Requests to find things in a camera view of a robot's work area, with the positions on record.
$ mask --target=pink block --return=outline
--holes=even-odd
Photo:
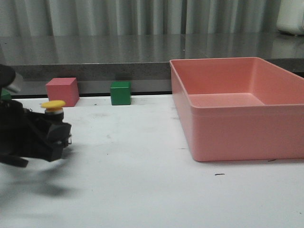
[[[74,107],[79,100],[77,79],[75,77],[53,78],[46,84],[50,101],[63,100],[65,107]]]

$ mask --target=countertop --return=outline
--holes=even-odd
[[[0,63],[24,76],[20,95],[45,95],[54,77],[77,77],[81,94],[109,93],[130,80],[133,92],[171,91],[171,59],[261,57],[304,72],[304,37],[280,33],[0,37]]]
[[[64,110],[64,159],[0,164],[0,227],[304,227],[303,160],[196,162],[171,95]]]

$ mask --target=yellow button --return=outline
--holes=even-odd
[[[49,101],[41,104],[42,108],[46,108],[48,111],[57,111],[60,110],[66,103],[61,100]]]

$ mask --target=pink plastic bin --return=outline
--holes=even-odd
[[[255,57],[171,60],[193,159],[304,158],[304,79]]]

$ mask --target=green block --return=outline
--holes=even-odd
[[[11,100],[10,93],[8,91],[6,91],[5,89],[2,89],[1,100]]]
[[[131,82],[112,82],[111,102],[112,105],[130,105]]]

